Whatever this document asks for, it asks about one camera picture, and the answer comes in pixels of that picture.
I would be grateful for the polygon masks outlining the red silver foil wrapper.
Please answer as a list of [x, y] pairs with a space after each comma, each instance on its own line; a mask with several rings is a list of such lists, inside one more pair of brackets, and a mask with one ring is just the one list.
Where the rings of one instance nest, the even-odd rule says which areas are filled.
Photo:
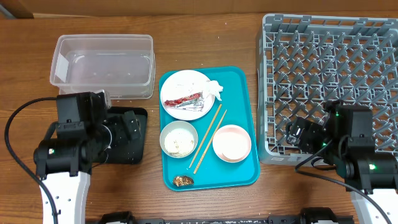
[[166, 100], [163, 102], [163, 105], [166, 107], [189, 111], [202, 111], [204, 104], [205, 100], [202, 92], [184, 96], [176, 100]]

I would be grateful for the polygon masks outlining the white tissue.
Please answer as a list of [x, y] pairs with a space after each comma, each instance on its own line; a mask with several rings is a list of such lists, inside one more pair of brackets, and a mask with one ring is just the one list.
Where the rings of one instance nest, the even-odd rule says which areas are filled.
[[203, 84], [202, 95], [204, 98], [214, 96], [218, 101], [221, 101], [222, 91], [223, 87], [216, 80], [210, 80]]

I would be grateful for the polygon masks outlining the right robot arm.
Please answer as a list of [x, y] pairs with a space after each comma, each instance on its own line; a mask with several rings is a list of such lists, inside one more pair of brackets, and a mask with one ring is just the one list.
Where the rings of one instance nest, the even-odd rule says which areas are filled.
[[[397, 159], [376, 152], [373, 112], [341, 100], [327, 101], [323, 124], [301, 117], [285, 126], [288, 144], [310, 154], [295, 171], [343, 186], [351, 195], [360, 223], [397, 223]], [[322, 160], [323, 170], [335, 170], [341, 180], [300, 168]]]

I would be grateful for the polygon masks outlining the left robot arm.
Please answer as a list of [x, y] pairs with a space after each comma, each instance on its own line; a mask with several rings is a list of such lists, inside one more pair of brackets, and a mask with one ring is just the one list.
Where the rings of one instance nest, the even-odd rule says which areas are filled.
[[138, 164], [147, 125], [143, 108], [115, 107], [107, 92], [58, 95], [58, 120], [34, 151], [43, 222], [84, 223], [93, 167]]

